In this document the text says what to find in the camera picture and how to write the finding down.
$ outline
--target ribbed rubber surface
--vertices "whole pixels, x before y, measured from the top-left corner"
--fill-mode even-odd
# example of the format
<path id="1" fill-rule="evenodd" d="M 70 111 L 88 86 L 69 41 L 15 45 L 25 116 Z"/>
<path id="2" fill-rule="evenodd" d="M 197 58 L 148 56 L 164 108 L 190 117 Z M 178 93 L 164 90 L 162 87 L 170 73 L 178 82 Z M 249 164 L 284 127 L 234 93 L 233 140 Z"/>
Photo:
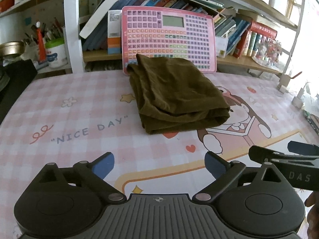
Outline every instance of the ribbed rubber surface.
<path id="1" fill-rule="evenodd" d="M 72 239 L 245 239 L 225 226 L 213 209 L 186 195 L 138 195 L 107 207 L 101 219 Z M 283 237 L 299 238 L 295 233 Z"/>

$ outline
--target white book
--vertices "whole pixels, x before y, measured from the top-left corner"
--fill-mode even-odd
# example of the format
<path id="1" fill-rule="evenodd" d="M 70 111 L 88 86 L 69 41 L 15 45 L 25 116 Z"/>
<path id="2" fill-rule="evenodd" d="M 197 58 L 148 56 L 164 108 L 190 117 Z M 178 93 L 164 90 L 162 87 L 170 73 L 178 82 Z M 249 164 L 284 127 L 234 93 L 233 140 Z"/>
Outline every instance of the white book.
<path id="1" fill-rule="evenodd" d="M 87 38 L 96 26 L 100 23 L 102 18 L 106 15 L 107 11 L 115 4 L 118 0 L 105 0 L 94 12 L 84 28 L 80 32 L 82 38 Z"/>
<path id="2" fill-rule="evenodd" d="M 148 2 L 149 2 L 149 0 L 145 0 L 145 1 L 141 4 L 141 6 L 146 5 Z"/>

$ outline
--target star print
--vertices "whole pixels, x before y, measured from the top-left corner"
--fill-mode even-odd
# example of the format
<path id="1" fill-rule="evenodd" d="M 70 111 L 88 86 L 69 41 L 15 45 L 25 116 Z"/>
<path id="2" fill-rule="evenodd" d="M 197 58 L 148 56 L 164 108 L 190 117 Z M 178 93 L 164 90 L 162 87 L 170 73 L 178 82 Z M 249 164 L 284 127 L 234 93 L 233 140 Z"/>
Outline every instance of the star print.
<path id="1" fill-rule="evenodd" d="M 121 96 L 122 96 L 122 98 L 120 99 L 121 102 L 130 103 L 131 101 L 135 100 L 135 97 L 131 93 L 130 94 L 123 94 Z"/>
<path id="2" fill-rule="evenodd" d="M 68 106 L 71 107 L 73 105 L 73 103 L 77 102 L 77 100 L 75 100 L 73 97 L 67 99 L 67 100 L 63 100 L 63 104 L 62 107 Z"/>
<path id="3" fill-rule="evenodd" d="M 135 188 L 133 189 L 132 193 L 140 194 L 142 193 L 142 189 L 140 189 L 137 185 L 135 185 Z"/>
<path id="4" fill-rule="evenodd" d="M 273 118 L 275 121 L 278 120 L 278 118 L 277 118 L 277 116 L 276 116 L 275 114 L 272 114 L 272 118 Z"/>

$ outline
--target brown towel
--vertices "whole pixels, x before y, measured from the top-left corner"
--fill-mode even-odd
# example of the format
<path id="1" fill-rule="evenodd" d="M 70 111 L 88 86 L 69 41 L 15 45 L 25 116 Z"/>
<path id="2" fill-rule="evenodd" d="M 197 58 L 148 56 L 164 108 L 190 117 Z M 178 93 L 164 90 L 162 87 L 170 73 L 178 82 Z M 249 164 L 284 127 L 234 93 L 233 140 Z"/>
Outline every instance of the brown towel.
<path id="1" fill-rule="evenodd" d="M 221 91 L 192 62 L 136 57 L 138 65 L 129 64 L 127 71 L 148 134 L 215 127 L 229 118 Z"/>

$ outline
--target table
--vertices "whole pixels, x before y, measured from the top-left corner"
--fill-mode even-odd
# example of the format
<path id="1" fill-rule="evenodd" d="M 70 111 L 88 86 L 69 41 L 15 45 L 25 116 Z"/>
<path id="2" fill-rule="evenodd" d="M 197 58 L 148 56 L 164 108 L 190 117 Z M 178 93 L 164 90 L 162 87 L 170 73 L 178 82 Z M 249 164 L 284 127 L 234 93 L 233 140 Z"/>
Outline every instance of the table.
<path id="1" fill-rule="evenodd" d="M 290 140 L 319 143 L 301 111 L 291 105 L 292 96 L 277 91 L 276 83 L 225 73 L 206 77 L 231 105 L 227 123 L 157 135 L 147 135 L 142 128 L 129 78 L 120 70 L 30 84 L 0 126 L 0 238 L 19 235 L 14 204 L 49 162 L 70 167 L 110 151 L 114 168 L 104 180 L 127 196 L 133 192 L 192 197 L 214 181 L 204 168 L 207 150 L 259 166 L 247 156 L 253 144 L 287 153 Z M 297 192 L 303 199 L 309 194 Z"/>

